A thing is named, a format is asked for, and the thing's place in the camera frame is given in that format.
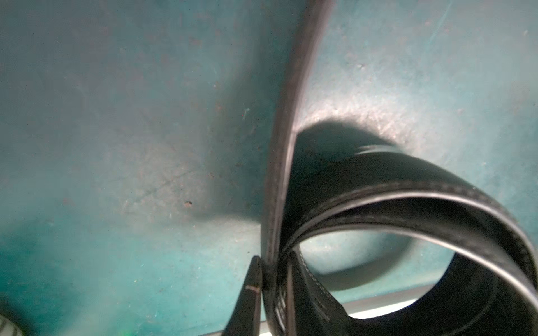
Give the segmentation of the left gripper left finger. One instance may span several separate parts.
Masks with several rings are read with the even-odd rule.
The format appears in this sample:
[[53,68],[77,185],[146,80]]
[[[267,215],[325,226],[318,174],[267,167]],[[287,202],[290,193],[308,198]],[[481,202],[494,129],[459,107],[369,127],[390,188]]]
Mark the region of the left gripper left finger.
[[249,264],[238,300],[222,335],[258,336],[261,323],[262,264],[254,256]]

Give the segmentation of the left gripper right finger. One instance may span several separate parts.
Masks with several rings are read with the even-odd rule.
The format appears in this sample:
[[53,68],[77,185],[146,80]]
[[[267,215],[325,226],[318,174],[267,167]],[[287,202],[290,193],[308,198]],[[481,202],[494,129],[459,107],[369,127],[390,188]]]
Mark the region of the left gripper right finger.
[[291,252],[287,259],[287,334],[349,335],[352,325],[343,307],[312,280],[301,257]]

